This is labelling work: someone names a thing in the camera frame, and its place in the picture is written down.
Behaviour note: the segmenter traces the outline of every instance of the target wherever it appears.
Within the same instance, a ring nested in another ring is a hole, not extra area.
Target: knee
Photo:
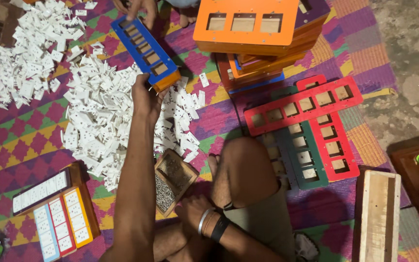
[[[252,137],[240,137],[230,140],[224,145],[222,155],[245,155],[247,153],[265,152],[266,147]]]

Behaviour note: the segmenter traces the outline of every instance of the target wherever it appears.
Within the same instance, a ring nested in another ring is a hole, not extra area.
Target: pile of screws
[[[176,195],[156,174],[154,175],[154,181],[156,182],[156,204],[161,208],[161,210],[166,212],[172,202],[174,202]]]

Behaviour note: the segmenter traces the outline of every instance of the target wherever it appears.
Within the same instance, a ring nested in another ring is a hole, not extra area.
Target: square cutout
[[[263,14],[261,20],[261,33],[280,33],[282,14]]]
[[[222,13],[211,13],[208,17],[208,23],[206,24],[206,30],[222,31],[226,24],[226,14]]]
[[[308,89],[312,89],[313,87],[317,87],[317,86],[319,86],[319,83],[318,82],[314,82],[314,83],[306,84],[305,85],[305,88],[306,88],[306,90],[308,90]]]
[[[130,40],[130,42],[136,46],[139,45],[140,43],[142,43],[143,41],[145,41],[145,38],[143,37],[143,35],[141,33],[138,33],[138,35],[132,37],[132,39]]]
[[[321,128],[321,134],[323,135],[324,140],[333,139],[337,137],[336,129],[333,125]]]
[[[336,88],[336,94],[337,94],[337,97],[339,98],[339,101],[353,97],[352,90],[350,89],[349,85],[340,86]]]
[[[297,104],[295,103],[289,103],[289,104],[284,105],[284,112],[287,117],[300,114],[298,112]]]
[[[315,182],[319,180],[318,174],[316,173],[316,169],[310,168],[307,170],[303,170],[303,177],[305,178],[305,182]]]
[[[291,135],[303,134],[303,128],[300,123],[289,125],[288,128]]]
[[[279,108],[267,111],[266,117],[270,123],[284,119],[284,116]]]
[[[151,72],[153,72],[154,75],[160,75],[164,73],[167,69],[168,67],[163,62],[161,62],[155,65],[154,67],[152,67]]]
[[[307,112],[316,108],[312,98],[304,98],[298,102],[303,112]]]
[[[122,22],[119,23],[119,27],[124,29],[126,26],[128,26],[132,21],[127,21],[127,19],[124,19]]]
[[[302,14],[305,14],[306,12],[311,10],[311,5],[308,3],[308,0],[300,0],[298,1],[298,8],[300,9],[300,12]]]
[[[235,13],[230,31],[253,32],[257,14]]]
[[[306,144],[305,137],[294,138],[292,141],[294,143],[295,148],[297,148],[297,149],[302,149],[302,148],[308,147],[308,145]]]
[[[272,146],[266,149],[268,150],[269,159],[273,160],[273,159],[278,159],[281,157],[281,152],[279,151],[279,147]]]
[[[263,138],[263,144],[265,146],[270,146],[270,145],[276,143],[276,137],[271,132],[262,134],[261,137]]]
[[[292,190],[290,186],[289,178],[280,178],[279,181],[281,182],[281,188],[284,188],[285,191]]]
[[[146,53],[148,50],[150,50],[150,49],[151,49],[151,46],[150,46],[147,42],[144,42],[143,44],[139,45],[136,49],[137,49],[137,52],[138,52],[139,54],[144,54],[144,53]]]
[[[311,157],[310,151],[297,153],[297,158],[301,167],[314,165],[313,158]]]
[[[251,120],[253,121],[253,125],[255,125],[255,127],[264,126],[266,124],[265,118],[262,114],[256,114],[252,116]]]
[[[159,61],[159,56],[155,52],[151,52],[150,54],[143,57],[143,60],[147,63],[147,65],[152,65]]]
[[[326,149],[331,158],[344,155],[339,141],[326,143]]]
[[[336,101],[334,100],[334,96],[332,95],[331,91],[324,92],[321,94],[316,95],[316,100],[318,101],[319,106],[326,106],[328,104],[334,104]]]
[[[132,35],[138,33],[138,29],[135,28],[134,25],[131,25],[130,27],[124,30],[124,33],[127,37],[131,37]]]
[[[284,163],[282,163],[281,161],[274,161],[271,162],[272,164],[272,168],[274,169],[274,173],[276,174],[276,176],[282,176],[287,174],[285,172],[285,167],[284,167]]]
[[[327,123],[332,123],[332,119],[331,119],[331,117],[330,117],[329,114],[324,115],[324,116],[318,116],[316,118],[316,120],[318,121],[318,124],[319,125],[327,124]]]
[[[336,174],[350,171],[349,165],[347,164],[347,160],[345,158],[334,160],[332,162],[332,168],[334,168]]]

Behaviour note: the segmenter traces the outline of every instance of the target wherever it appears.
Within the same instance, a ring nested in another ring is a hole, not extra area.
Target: hand
[[[176,206],[174,211],[182,220],[182,223],[189,227],[195,233],[198,232],[198,226],[200,225],[201,217],[203,213],[213,206],[206,199],[206,197],[200,196],[191,196],[182,200],[182,206]]]
[[[125,7],[124,4],[122,4],[121,0],[113,0],[113,3],[118,11],[124,14],[128,13],[127,7]]]
[[[133,0],[132,5],[130,6],[130,9],[127,13],[127,20],[134,20],[137,17],[137,13],[140,8],[145,8],[147,10],[147,16],[143,22],[145,26],[151,30],[151,28],[153,28],[154,20],[158,14],[158,7],[156,6],[156,2],[154,0]]]
[[[132,86],[132,100],[134,102],[134,116],[149,120],[154,129],[154,125],[161,114],[162,101],[169,92],[169,88],[156,96],[155,92],[148,91],[148,87],[146,87],[148,77],[148,73],[137,76],[137,80]]]

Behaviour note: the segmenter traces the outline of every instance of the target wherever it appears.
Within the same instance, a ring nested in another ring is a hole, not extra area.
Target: red switchboard frame
[[[306,78],[297,82],[297,88],[299,92],[305,91],[306,86],[309,84],[317,83],[322,85],[326,83],[326,77],[323,74]],[[315,137],[316,144],[318,146],[321,160],[324,164],[324,169],[328,176],[329,181],[338,181],[347,178],[353,178],[360,175],[357,162],[353,156],[352,149],[347,138],[344,125],[340,119],[338,112],[331,112],[326,115],[327,118],[321,123],[317,118],[309,120],[310,127],[313,130],[313,136]],[[323,137],[322,128],[331,127],[336,137],[325,139]],[[338,152],[330,154],[328,151],[328,145],[330,143],[337,143]]]
[[[331,103],[318,104],[316,96],[322,95],[323,93],[329,94]],[[249,109],[243,114],[245,115],[250,134],[254,137],[355,106],[362,102],[363,97],[355,80],[351,76],[347,76],[316,88]],[[286,111],[294,111],[294,113],[290,114],[289,112],[289,115],[287,115]]]

